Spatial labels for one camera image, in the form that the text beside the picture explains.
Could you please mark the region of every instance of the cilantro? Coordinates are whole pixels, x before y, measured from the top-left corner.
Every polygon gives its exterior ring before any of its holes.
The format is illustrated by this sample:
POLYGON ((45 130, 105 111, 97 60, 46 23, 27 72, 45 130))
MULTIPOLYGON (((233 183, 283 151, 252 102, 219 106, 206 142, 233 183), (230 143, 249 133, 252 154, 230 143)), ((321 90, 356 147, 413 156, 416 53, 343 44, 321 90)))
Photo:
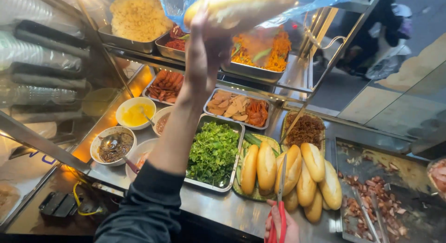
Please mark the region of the cilantro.
POLYGON ((187 177, 214 186, 225 185, 239 151, 238 139, 238 133, 227 124, 205 124, 193 140, 187 177))

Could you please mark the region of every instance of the scissors blade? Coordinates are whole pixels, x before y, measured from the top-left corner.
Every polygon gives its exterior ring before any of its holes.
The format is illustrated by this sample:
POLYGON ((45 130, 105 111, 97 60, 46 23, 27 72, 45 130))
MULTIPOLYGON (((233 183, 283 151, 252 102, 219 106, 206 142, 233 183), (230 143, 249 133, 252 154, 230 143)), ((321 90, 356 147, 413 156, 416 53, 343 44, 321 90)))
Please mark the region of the scissors blade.
POLYGON ((280 177, 280 183, 279 183, 279 192, 277 194, 277 201, 282 201, 282 193, 283 193, 283 186, 285 185, 285 173, 286 173, 286 154, 283 158, 283 164, 281 169, 281 177, 280 177))

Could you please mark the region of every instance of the white bowl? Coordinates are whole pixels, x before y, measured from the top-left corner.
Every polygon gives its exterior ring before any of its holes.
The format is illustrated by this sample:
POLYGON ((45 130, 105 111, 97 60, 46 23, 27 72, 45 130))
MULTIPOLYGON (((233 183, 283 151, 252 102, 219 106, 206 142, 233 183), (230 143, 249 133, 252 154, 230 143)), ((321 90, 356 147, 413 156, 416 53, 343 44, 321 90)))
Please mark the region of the white bowl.
POLYGON ((161 110, 159 110, 154 116, 152 121, 155 123, 154 126, 152 126, 153 131, 158 135, 161 136, 161 134, 158 133, 157 131, 157 122, 161 119, 162 116, 164 116, 164 114, 168 114, 170 112, 172 112, 174 109, 174 107, 165 107, 161 110))
POLYGON ((137 138, 136 138, 135 134, 130 129, 123 127, 123 126, 110 127, 109 129, 106 129, 103 132, 99 133, 93 140, 92 145, 90 146, 90 155, 92 156, 94 161, 98 162, 99 164, 106 165, 106 166, 118 166, 118 165, 125 164, 125 160, 123 160, 122 158, 120 158, 119 160, 110 162, 110 163, 106 163, 101 159, 101 157, 99 156, 99 153, 98 153, 99 147, 101 146, 101 139, 99 137, 105 138, 108 135, 118 133, 118 132, 124 132, 124 133, 130 134, 133 137, 133 145, 131 145, 130 151, 128 151, 128 153, 125 156, 127 158, 129 158, 131 156, 131 154, 136 150, 137 138))
MULTIPOLYGON (((138 161, 141 159, 142 155, 144 155, 144 153, 151 152, 155 148, 155 145, 158 143, 158 140, 159 139, 149 139, 144 141, 143 143, 137 146, 137 148, 135 149, 133 154, 130 155, 128 160, 130 160, 132 163, 136 165, 138 161)), ((130 169, 128 165, 125 165, 125 174, 127 175, 127 177, 129 177, 129 179, 132 182, 137 177, 137 175, 130 169)))
POLYGON ((137 97, 137 98, 131 98, 129 100, 126 100, 124 103, 122 103, 118 107, 118 110, 116 111, 116 120, 118 121, 118 123, 121 126, 130 128, 131 130, 141 130, 141 129, 144 129, 150 125, 150 122, 147 121, 144 124, 139 125, 139 126, 130 126, 125 121, 122 120, 122 115, 124 114, 124 110, 128 110, 129 108, 131 108, 132 106, 134 106, 136 104, 148 104, 148 105, 152 106, 154 109, 153 115, 155 115, 155 112, 157 111, 157 107, 155 106, 155 103, 151 99, 148 99, 145 97, 137 97))

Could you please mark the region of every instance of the blue plastic bag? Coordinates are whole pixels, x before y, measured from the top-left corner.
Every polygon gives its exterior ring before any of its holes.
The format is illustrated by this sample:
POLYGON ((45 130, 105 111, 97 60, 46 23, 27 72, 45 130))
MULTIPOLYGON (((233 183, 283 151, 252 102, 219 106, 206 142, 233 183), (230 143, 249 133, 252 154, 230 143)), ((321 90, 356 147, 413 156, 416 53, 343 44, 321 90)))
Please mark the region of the blue plastic bag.
MULTIPOLYGON (((182 30, 187 31, 183 24, 184 13, 197 0, 160 0, 164 12, 168 18, 178 24, 182 30)), ((299 0, 297 7, 291 8, 286 12, 272 18, 259 26, 264 28, 279 26, 289 19, 298 18, 304 12, 312 11, 320 7, 332 6, 337 3, 348 2, 351 0, 299 0)))

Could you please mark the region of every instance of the hand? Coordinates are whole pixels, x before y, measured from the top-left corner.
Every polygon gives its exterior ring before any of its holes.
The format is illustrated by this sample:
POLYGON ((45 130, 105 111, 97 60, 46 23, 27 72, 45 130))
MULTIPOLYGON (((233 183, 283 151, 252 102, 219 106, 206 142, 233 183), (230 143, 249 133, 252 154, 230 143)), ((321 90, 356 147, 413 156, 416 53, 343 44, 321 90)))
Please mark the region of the hand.
MULTIPOLYGON (((282 221, 280 219, 279 208, 277 206, 273 206, 274 201, 267 200, 268 205, 272 206, 271 209, 271 217, 268 217, 266 220, 266 231, 265 231, 265 239, 269 238, 269 231, 271 230, 271 220, 274 221, 274 226, 276 227, 276 235, 277 242, 280 239, 280 233, 282 228, 282 221)), ((285 210, 286 217, 286 235, 285 235, 285 243, 299 243, 299 226, 293 220, 293 218, 288 214, 285 210)))
POLYGON ((183 88, 195 100, 204 104, 215 89, 217 71, 222 63, 230 62, 231 37, 206 38, 206 6, 192 19, 190 38, 186 44, 186 73, 183 88))

